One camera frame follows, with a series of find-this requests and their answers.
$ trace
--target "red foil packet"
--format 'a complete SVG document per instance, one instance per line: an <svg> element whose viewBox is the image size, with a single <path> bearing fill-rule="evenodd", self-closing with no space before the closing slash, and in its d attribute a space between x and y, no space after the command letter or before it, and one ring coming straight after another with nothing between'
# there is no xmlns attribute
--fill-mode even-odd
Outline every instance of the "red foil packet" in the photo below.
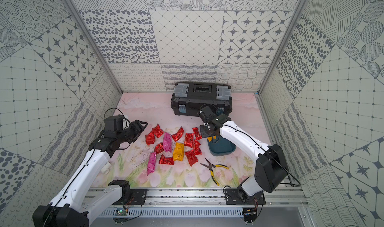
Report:
<svg viewBox="0 0 384 227"><path fill-rule="evenodd" d="M159 143L158 145L156 145L156 147L155 147L156 154L159 154L159 153L161 153L163 151L164 151L163 143Z"/></svg>
<svg viewBox="0 0 384 227"><path fill-rule="evenodd" d="M185 134L184 146L188 146L190 148L193 147L193 133L186 133Z"/></svg>
<svg viewBox="0 0 384 227"><path fill-rule="evenodd" d="M183 136L183 134L184 134L184 129L183 129L183 127L180 127L178 132L175 134L172 134L171 136L172 136L173 140L176 142L181 138L181 136Z"/></svg>
<svg viewBox="0 0 384 227"><path fill-rule="evenodd" d="M159 164L169 164L169 165L174 165L175 162L173 161L173 157L166 158L164 154L161 155Z"/></svg>
<svg viewBox="0 0 384 227"><path fill-rule="evenodd" d="M160 128L159 124L157 124L155 128L152 128L152 132L157 138L160 138L161 135L163 135L164 133L164 131Z"/></svg>
<svg viewBox="0 0 384 227"><path fill-rule="evenodd" d="M195 137L197 140L202 139L201 135L199 134L198 127L192 128L192 130L193 130L193 133L195 134Z"/></svg>
<svg viewBox="0 0 384 227"><path fill-rule="evenodd" d="M145 135L145 143L147 143L148 146L155 143L155 135L152 131Z"/></svg>
<svg viewBox="0 0 384 227"><path fill-rule="evenodd" d="M187 157L190 166L198 161L193 150L185 152L185 156Z"/></svg>
<svg viewBox="0 0 384 227"><path fill-rule="evenodd" d="M197 141L196 139L193 140L193 152L195 155L202 154L201 149L200 149L200 142Z"/></svg>

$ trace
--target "mounting plate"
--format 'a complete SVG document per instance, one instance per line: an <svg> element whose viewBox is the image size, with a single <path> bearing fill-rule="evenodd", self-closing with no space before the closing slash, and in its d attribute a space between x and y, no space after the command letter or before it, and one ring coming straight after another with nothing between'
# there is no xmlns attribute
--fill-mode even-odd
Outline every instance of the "mounting plate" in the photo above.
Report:
<svg viewBox="0 0 384 227"><path fill-rule="evenodd" d="M240 198L237 195L237 189L224 189L225 193L225 203L227 205L234 204L251 204L255 205L254 198L256 197L257 203L259 205L265 204L265 197L261 192L256 193L254 196L251 196L246 203L241 202Z"/></svg>
<svg viewBox="0 0 384 227"><path fill-rule="evenodd" d="M147 198L147 189L131 189L133 200L130 205L144 205ZM126 200L118 200L112 205L123 205L126 204Z"/></svg>

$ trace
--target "floral tablecloth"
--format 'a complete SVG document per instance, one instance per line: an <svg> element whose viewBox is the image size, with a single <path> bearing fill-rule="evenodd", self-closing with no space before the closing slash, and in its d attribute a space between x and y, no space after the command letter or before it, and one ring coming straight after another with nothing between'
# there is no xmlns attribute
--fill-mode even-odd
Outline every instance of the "floral tablecloth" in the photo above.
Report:
<svg viewBox="0 0 384 227"><path fill-rule="evenodd" d="M185 133L192 133L193 127L202 124L199 117L177 116L170 108L172 94L166 93L124 93L118 107L131 121L136 119L148 122L148 127L140 135L135 143L123 151L116 151L109 162L112 166L109 173L99 173L92 187L105 187L114 179L125 179L132 187L214 187L215 183L210 177L209 170L200 163L206 163L206 157L212 164L224 164L229 167L214 168L214 175L220 186L237 187L245 178L254 174L255 163L244 154L239 148L225 156L213 156L208 149L207 139L200 139L202 155L197 155L198 162L192 167L189 165L186 156L182 162L175 161L175 164L159 164L161 154L165 157L172 157L172 153L162 152L156 156L156 170L147 175L147 163L150 153L155 146L162 142L162 135L156 138L154 144L147 146L145 135L148 134L156 124L170 134L174 134L183 126ZM253 94L232 94L233 112L230 117L242 129L255 138L270 143L266 129ZM184 135L178 141L183 143ZM128 147L123 143L121 148Z"/></svg>

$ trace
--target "yellow candy packet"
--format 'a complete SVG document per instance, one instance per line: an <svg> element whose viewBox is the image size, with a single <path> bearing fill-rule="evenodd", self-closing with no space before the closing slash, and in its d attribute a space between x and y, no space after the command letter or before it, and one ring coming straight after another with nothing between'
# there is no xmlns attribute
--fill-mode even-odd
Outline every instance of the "yellow candy packet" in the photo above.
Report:
<svg viewBox="0 0 384 227"><path fill-rule="evenodd" d="M184 158L184 144L176 143L175 149L173 150L173 160L183 161Z"/></svg>

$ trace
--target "pliers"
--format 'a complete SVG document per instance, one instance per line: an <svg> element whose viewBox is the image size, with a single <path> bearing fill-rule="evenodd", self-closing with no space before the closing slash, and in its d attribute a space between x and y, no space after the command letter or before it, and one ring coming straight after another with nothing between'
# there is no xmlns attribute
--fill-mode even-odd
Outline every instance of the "pliers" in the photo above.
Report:
<svg viewBox="0 0 384 227"><path fill-rule="evenodd" d="M215 180L214 172L213 172L212 168L216 168L216 167L223 167L223 168L226 168L226 169L229 169L229 168L227 166L223 165L223 164L211 164L211 162L209 162L207 158L205 158L205 160L208 162L208 165L206 165L206 164L201 164L201 165L204 165L205 167L207 167L211 171L212 180L214 181L214 183L217 186L219 186L218 182Z"/></svg>

